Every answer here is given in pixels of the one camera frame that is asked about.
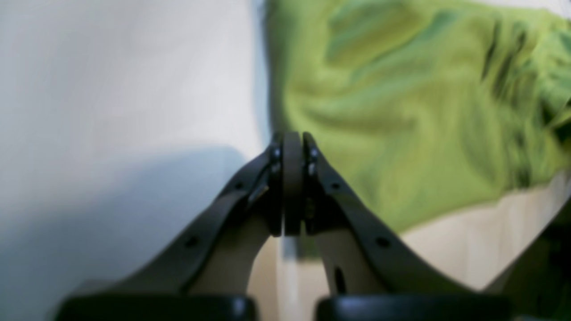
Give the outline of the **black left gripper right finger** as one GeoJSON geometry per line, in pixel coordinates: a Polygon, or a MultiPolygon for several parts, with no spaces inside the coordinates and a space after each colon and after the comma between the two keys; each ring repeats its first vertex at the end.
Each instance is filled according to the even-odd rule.
{"type": "Polygon", "coordinates": [[[306,231],[316,241],[330,296],[317,321],[509,321],[506,297],[479,294],[437,272],[373,214],[302,135],[306,231]]]}

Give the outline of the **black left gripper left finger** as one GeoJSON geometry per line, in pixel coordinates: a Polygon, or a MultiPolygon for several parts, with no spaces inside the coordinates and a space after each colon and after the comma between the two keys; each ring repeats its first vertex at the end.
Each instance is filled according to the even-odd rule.
{"type": "Polygon", "coordinates": [[[159,255],[94,294],[65,300],[58,321],[258,321],[246,293],[253,262],[283,232],[287,134],[241,167],[159,255]]]}

